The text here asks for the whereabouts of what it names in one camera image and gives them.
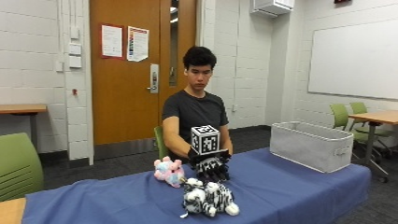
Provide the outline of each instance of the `fiducial marker cube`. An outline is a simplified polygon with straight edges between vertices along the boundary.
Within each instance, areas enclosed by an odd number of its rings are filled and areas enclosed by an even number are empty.
[[[190,146],[198,155],[206,155],[220,152],[220,131],[210,125],[193,127],[190,129]]]

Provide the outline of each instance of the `gray storage basket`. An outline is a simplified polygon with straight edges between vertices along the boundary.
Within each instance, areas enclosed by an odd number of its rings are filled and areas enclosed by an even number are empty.
[[[273,124],[270,151],[322,173],[350,165],[353,134],[293,121]]]

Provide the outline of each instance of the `chair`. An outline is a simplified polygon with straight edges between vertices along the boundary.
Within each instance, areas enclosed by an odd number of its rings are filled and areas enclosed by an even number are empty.
[[[334,116],[333,128],[342,128],[342,131],[346,131],[346,127],[349,124],[347,108],[343,104],[331,104],[330,107],[331,107],[331,112],[333,112],[333,116]],[[366,133],[359,133],[357,131],[350,131],[350,132],[353,133],[354,143],[366,145],[367,141],[369,141],[369,135]],[[371,156],[373,156],[375,162],[379,163],[382,155],[379,154],[379,152],[375,149],[373,149],[373,153],[377,155],[377,158],[373,155]]]
[[[41,162],[25,133],[0,136],[0,202],[44,189]]]
[[[156,141],[157,141],[157,148],[160,151],[160,160],[161,160],[165,156],[168,156],[168,148],[162,141],[162,127],[161,126],[157,126],[154,128],[154,137],[156,137]]]
[[[367,109],[366,109],[366,106],[362,102],[350,103],[350,108],[351,108],[351,113],[353,114],[365,114],[365,113],[369,112]],[[362,123],[362,127],[357,127],[355,131],[359,132],[359,133],[369,133],[370,128],[365,127],[366,121],[361,120],[361,119],[354,119],[353,120],[351,125],[350,125],[350,131],[351,131],[351,129],[353,129],[353,127],[357,123]],[[374,130],[374,136],[391,137],[394,135],[395,135],[394,131],[389,131],[389,130],[383,130],[383,129],[375,129]],[[378,139],[378,143],[385,147],[385,149],[389,152],[389,156],[390,156],[391,153],[393,153],[391,149],[386,146],[386,144],[379,139]]]

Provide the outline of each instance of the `air conditioning unit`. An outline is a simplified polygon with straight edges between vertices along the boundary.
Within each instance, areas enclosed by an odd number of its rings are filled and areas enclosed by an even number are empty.
[[[294,10],[294,0],[250,0],[250,13],[271,18]]]

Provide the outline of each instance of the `desk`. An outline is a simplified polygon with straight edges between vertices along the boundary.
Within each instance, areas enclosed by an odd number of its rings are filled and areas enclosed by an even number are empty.
[[[0,223],[4,224],[20,224],[24,208],[25,199],[15,199],[0,203]]]
[[[158,181],[150,171],[27,195],[24,222],[327,224],[369,196],[370,169],[355,164],[322,174],[261,148],[235,154],[229,167],[225,186],[235,195],[235,217],[218,213],[181,219],[182,189]],[[184,169],[186,177],[193,176],[190,168]]]
[[[374,173],[382,176],[381,181],[389,182],[389,173],[379,167],[378,164],[370,159],[371,157],[371,148],[374,140],[374,130],[375,126],[379,126],[382,123],[395,125],[398,124],[398,110],[386,110],[365,114],[351,114],[349,115],[353,119],[362,119],[370,122],[370,133],[369,133],[369,142],[366,149],[366,156],[363,159],[357,160],[355,163],[365,164]]]
[[[46,112],[46,105],[0,105],[0,114],[12,114],[17,116],[29,116],[29,131],[30,141],[37,150],[37,126],[36,115],[37,113]]]

